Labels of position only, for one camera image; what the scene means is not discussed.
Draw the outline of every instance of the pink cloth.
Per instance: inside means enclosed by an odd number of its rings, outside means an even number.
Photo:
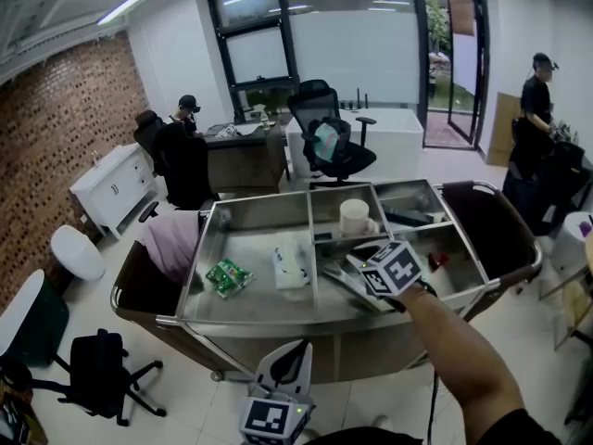
[[[174,211],[146,221],[138,241],[161,272],[182,284],[192,267],[198,239],[197,211]]]

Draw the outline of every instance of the cardboard box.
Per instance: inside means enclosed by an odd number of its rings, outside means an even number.
[[[498,93],[497,109],[492,130],[486,163],[500,167],[509,166],[509,158],[514,147],[512,142],[512,121],[521,117],[521,98]]]
[[[473,24],[475,21],[475,6],[473,0],[448,0],[451,5],[451,26],[456,34],[475,36]]]

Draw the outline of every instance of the red brick wall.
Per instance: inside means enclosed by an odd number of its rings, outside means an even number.
[[[0,312],[36,269],[56,286],[69,280],[49,248],[62,224],[89,236],[69,192],[92,165],[133,142],[147,108],[125,33],[75,46],[0,87]]]

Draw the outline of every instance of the stainless steel cart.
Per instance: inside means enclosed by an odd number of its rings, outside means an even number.
[[[497,229],[490,231],[524,236],[521,242],[528,255],[522,259],[523,265],[493,276],[497,272],[493,262],[478,254],[486,250],[471,217],[464,210],[459,215],[446,201],[450,198],[456,204],[459,196],[466,198],[466,204],[479,201],[480,206],[484,202],[498,206],[491,212],[499,218],[490,221],[506,225],[497,224]],[[369,204],[378,234],[339,237],[339,207],[353,197]],[[388,222],[382,204],[430,214],[435,222],[416,228]],[[537,273],[541,250],[525,229],[501,193],[480,182],[360,184],[221,201],[208,217],[174,314],[144,315],[120,308],[121,286],[114,286],[111,303],[119,316],[140,323],[214,370],[217,379],[224,379],[228,371],[251,375],[266,354],[303,337],[309,338],[315,350],[314,383],[385,375],[405,369],[423,356],[410,316],[362,308],[356,296],[322,273],[327,263],[343,263],[353,247],[367,241],[405,239],[427,263],[425,280],[453,311],[469,319],[488,308],[510,285]],[[332,240],[316,240],[316,234],[327,233],[332,233]],[[303,252],[311,279],[298,296],[290,298],[276,289],[271,262],[273,250],[287,238]],[[428,256],[440,253],[447,254],[448,262],[431,272]],[[205,281],[206,273],[225,258],[255,275],[251,284],[227,300]]]

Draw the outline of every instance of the white mug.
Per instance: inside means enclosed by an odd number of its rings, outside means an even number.
[[[369,218],[369,205],[361,199],[349,199],[340,205],[340,233],[345,237],[365,235],[377,231]]]

